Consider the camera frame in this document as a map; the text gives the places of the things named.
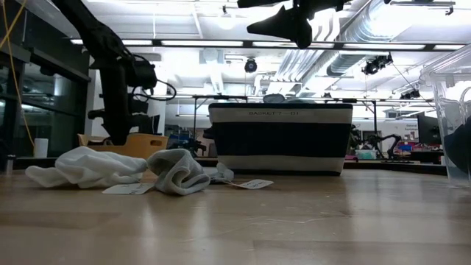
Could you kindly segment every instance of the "cable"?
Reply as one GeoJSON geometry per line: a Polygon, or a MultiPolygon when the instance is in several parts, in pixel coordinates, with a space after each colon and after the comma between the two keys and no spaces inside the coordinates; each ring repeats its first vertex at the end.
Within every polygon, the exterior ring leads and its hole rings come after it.
{"type": "Polygon", "coordinates": [[[167,82],[164,82],[164,81],[161,81],[161,80],[157,80],[157,81],[161,82],[165,85],[168,85],[174,91],[174,94],[171,95],[171,97],[169,97],[168,99],[157,99],[157,98],[154,98],[150,95],[147,95],[145,92],[143,92],[143,93],[134,93],[132,96],[142,96],[143,98],[146,98],[147,100],[151,99],[151,100],[156,100],[156,101],[169,101],[169,100],[174,99],[175,96],[177,95],[177,89],[175,89],[175,87],[173,85],[170,85],[167,82]]]}
{"type": "MultiPolygon", "coordinates": [[[[143,57],[143,56],[140,56],[139,54],[131,54],[131,55],[132,55],[134,58],[141,58],[142,60],[144,60],[144,61],[146,61],[146,62],[148,62],[148,63],[150,64],[149,60],[147,60],[147,59],[146,59],[145,57],[143,57]]],[[[171,85],[171,84],[169,84],[169,83],[167,83],[167,82],[164,82],[164,81],[162,81],[162,80],[159,80],[159,79],[157,79],[157,82],[161,82],[161,83],[163,83],[163,84],[169,86],[169,87],[174,91],[172,97],[169,97],[168,99],[156,99],[156,98],[153,98],[153,97],[147,95],[147,93],[144,91],[144,89],[141,90],[142,93],[134,93],[136,88],[134,88],[134,89],[132,90],[132,97],[134,97],[134,96],[142,96],[142,97],[144,97],[144,98],[147,99],[147,100],[146,100],[146,102],[147,102],[147,101],[149,101],[149,99],[157,100],[157,101],[169,101],[169,100],[174,99],[174,98],[177,96],[177,89],[175,89],[175,87],[174,87],[173,85],[171,85]]]]}
{"type": "MultiPolygon", "coordinates": [[[[27,0],[25,0],[23,2],[22,7],[24,7],[24,5],[26,4],[26,1],[27,0]]],[[[15,81],[16,93],[18,95],[18,103],[20,105],[21,116],[23,117],[23,120],[24,120],[24,126],[26,127],[26,131],[28,132],[29,141],[31,142],[32,149],[33,149],[33,152],[34,152],[35,142],[32,140],[31,132],[29,131],[28,122],[26,121],[26,116],[24,115],[24,110],[23,110],[23,108],[21,108],[21,106],[22,106],[22,104],[21,104],[21,93],[20,93],[20,88],[18,86],[18,80],[16,78],[15,64],[13,62],[13,53],[12,53],[12,47],[11,47],[11,43],[10,43],[10,36],[9,36],[9,33],[11,32],[11,29],[15,26],[16,21],[14,20],[13,23],[12,23],[12,26],[8,29],[7,8],[5,7],[5,4],[3,4],[3,17],[4,17],[4,22],[5,22],[5,29],[7,30],[7,35],[5,36],[4,40],[7,40],[8,52],[10,53],[10,63],[12,65],[13,79],[15,81]]]]}
{"type": "Polygon", "coordinates": [[[0,42],[0,49],[1,49],[1,48],[3,47],[3,45],[5,44],[5,41],[7,41],[7,40],[10,39],[10,33],[12,32],[13,27],[16,25],[16,22],[17,22],[18,19],[20,18],[21,12],[23,11],[24,6],[26,5],[27,2],[28,2],[28,0],[24,0],[24,1],[23,1],[23,4],[21,4],[20,10],[16,13],[16,16],[15,16],[15,18],[13,19],[13,22],[12,22],[12,26],[11,26],[10,28],[8,28],[7,22],[5,22],[5,29],[7,30],[7,34],[5,35],[5,37],[3,38],[3,40],[1,40],[1,42],[0,42]]]}
{"type": "MultiPolygon", "coordinates": [[[[411,88],[412,88],[412,89],[415,89],[415,87],[412,86],[412,84],[409,82],[409,80],[407,80],[407,78],[404,77],[403,73],[401,73],[401,72],[399,71],[399,69],[397,68],[397,66],[396,66],[394,63],[392,63],[392,65],[396,68],[396,70],[397,70],[397,72],[400,74],[400,76],[403,77],[403,79],[411,86],[411,88]]],[[[422,95],[420,95],[420,97],[421,97],[423,100],[425,100],[425,102],[427,102],[427,104],[428,104],[429,106],[431,106],[434,110],[436,110],[435,106],[432,106],[432,104],[430,104],[430,102],[427,101],[427,99],[425,99],[425,97],[423,97],[422,95]]]]}

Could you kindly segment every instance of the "desk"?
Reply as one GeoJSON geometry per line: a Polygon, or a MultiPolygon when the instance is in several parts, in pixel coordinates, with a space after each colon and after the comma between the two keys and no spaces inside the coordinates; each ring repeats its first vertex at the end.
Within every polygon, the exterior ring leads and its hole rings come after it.
{"type": "Polygon", "coordinates": [[[443,151],[412,151],[411,160],[418,160],[422,163],[440,164],[440,157],[443,151]]]}
{"type": "MultiPolygon", "coordinates": [[[[254,176],[237,179],[250,180],[254,176]]],[[[2,264],[427,264],[471,260],[471,192],[374,170],[262,177],[187,197],[0,179],[2,264]]],[[[146,181],[154,180],[147,176],[146,181]]]]}

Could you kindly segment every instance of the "paper tag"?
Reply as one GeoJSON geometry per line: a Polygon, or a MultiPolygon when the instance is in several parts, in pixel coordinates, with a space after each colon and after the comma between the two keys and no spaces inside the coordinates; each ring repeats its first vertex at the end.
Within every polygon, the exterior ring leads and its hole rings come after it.
{"type": "Polygon", "coordinates": [[[264,188],[267,187],[268,185],[273,184],[273,181],[270,180],[250,180],[248,183],[242,183],[242,184],[233,184],[234,186],[240,187],[240,188],[247,188],[247,189],[258,189],[258,188],[264,188]]]}
{"type": "Polygon", "coordinates": [[[141,195],[146,193],[150,188],[154,187],[154,183],[134,183],[134,184],[121,184],[114,185],[113,187],[105,189],[103,194],[127,194],[127,195],[141,195]]]}

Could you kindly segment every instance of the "white stripe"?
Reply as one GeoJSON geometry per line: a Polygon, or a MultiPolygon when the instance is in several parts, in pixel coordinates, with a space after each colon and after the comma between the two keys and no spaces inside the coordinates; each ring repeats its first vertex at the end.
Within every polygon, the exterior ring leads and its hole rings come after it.
{"type": "Polygon", "coordinates": [[[287,155],[220,155],[218,160],[229,169],[341,172],[344,168],[344,158],[307,158],[287,155]]]}
{"type": "Polygon", "coordinates": [[[211,108],[212,122],[351,124],[351,109],[211,108]]]}

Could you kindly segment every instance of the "clear plastic container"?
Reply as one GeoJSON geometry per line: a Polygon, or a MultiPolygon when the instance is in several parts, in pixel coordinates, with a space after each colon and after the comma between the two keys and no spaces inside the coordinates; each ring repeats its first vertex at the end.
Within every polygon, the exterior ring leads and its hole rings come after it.
{"type": "Polygon", "coordinates": [[[424,68],[420,79],[433,89],[450,183],[470,187],[471,45],[424,68]]]}

